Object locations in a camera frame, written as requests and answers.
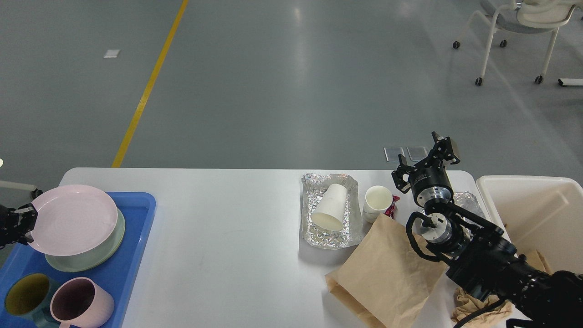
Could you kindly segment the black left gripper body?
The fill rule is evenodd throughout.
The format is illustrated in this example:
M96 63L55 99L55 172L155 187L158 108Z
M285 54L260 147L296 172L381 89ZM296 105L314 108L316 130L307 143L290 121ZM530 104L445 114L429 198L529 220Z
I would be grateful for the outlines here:
M17 232L17 214L13 208L0 206L0 248L4 249L6 245L16 243Z

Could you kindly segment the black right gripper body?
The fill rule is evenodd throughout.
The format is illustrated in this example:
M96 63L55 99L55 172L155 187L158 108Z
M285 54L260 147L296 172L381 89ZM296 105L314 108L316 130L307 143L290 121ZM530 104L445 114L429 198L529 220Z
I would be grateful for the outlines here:
M410 174L410 187L419 207L433 201L448 203L453 200L454 192L444 167L415 170Z

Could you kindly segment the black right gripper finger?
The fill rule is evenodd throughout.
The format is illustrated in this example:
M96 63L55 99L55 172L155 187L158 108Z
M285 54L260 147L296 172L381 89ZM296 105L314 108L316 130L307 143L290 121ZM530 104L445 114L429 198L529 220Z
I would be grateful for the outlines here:
M445 169L447 165L456 165L461 162L457 145L450 137L442 137L436 132L432 132L431 137L435 143L424 159L425 167Z
M410 191L411 184L408 177L405 176L410 176L416 170L416 168L414 166L408 165L406 158L402 154L398 155L398 162L399 164L396 170L392 172L392 178L397 190L403 194L406 194L408 191Z

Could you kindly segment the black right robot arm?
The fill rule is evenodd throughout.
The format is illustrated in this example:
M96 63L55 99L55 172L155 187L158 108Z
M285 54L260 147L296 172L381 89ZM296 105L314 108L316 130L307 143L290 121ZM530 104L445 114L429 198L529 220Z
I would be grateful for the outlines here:
M446 276L470 296L485 301L494 294L495 303L466 316L455 326L509 301L527 319L507 319L508 328L580 328L582 326L582 275L569 271L548 274L527 263L526 255L503 237L503 230L454 201L446 174L448 164L458 164L456 146L450 137L432 132L434 146L414 165L404 155L392 172L396 188L412 192L414 203L423 209L412 212L405 231L415 253L448 266Z

